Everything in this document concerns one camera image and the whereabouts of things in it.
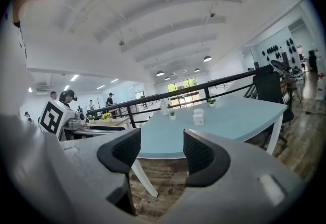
black shirt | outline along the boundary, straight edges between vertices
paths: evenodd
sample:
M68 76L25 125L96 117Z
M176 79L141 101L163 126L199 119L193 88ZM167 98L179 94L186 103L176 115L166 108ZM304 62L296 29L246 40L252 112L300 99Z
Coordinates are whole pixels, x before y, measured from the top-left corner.
M113 104L113 99L108 97L107 100L106 100L106 105L108 106L108 104Z
M62 101L62 103L63 103L65 106L67 106L67 107L70 108L70 105L69 105L66 101Z

wooden floor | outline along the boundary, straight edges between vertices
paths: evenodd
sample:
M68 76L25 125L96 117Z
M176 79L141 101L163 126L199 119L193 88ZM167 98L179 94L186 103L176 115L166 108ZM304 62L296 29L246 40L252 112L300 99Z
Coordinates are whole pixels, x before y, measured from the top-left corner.
M315 100L317 76L306 73L306 85L301 104L293 101L295 115L290 124L284 126L283 136L288 144L278 141L273 156L303 180L308 181L314 174L325 145L326 103ZM149 223L156 222L178 200L184 191L187 178L187 163L181 160L147 160L140 163L148 178L157 189L159 196L152 197L130 172L130 185L138 218Z

white ceiling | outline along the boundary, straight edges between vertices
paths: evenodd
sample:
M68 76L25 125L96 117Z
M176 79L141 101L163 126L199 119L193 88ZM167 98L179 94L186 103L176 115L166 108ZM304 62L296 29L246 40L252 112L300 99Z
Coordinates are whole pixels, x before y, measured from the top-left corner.
M69 89L74 90L76 93L89 93L89 92L102 92L107 88L114 87L120 81L111 83L115 78L95 77L80 75L75 81L71 81L74 74L53 74L43 72L32 72L34 78L33 90L46 89L50 93L56 91L60 93L65 86L70 86Z
M45 74L78 73L152 83L162 81L155 76L158 70L169 75L187 69L190 76L195 68L209 70L227 52L243 45L244 39L253 38L274 12L283 11L283 1L30 2L22 18L27 67ZM213 60L204 63L205 55ZM94 88L101 80L91 84L90 79L84 89Z

air conditioner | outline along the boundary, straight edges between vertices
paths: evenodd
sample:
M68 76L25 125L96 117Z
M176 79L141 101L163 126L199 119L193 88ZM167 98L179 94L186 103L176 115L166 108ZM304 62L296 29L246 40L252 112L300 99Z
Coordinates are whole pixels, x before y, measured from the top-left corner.
M48 93L49 93L48 90L36 90L36 95L38 96L47 95Z

black office chair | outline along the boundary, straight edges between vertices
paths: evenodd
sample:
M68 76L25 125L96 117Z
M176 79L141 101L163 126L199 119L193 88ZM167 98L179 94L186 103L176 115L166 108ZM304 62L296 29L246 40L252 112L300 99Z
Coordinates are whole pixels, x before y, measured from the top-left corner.
M273 72L273 67L271 65L258 68L256 70L256 75L253 77L253 81L258 93L258 99L263 101L269 101L274 103L283 104L283 96L280 86L280 75L278 72ZM293 120L293 112L287 108L283 113L282 124L290 122ZM263 132L268 132L271 134L273 130L273 125L268 127ZM283 142L287 143L287 140L283 136L279 136Z

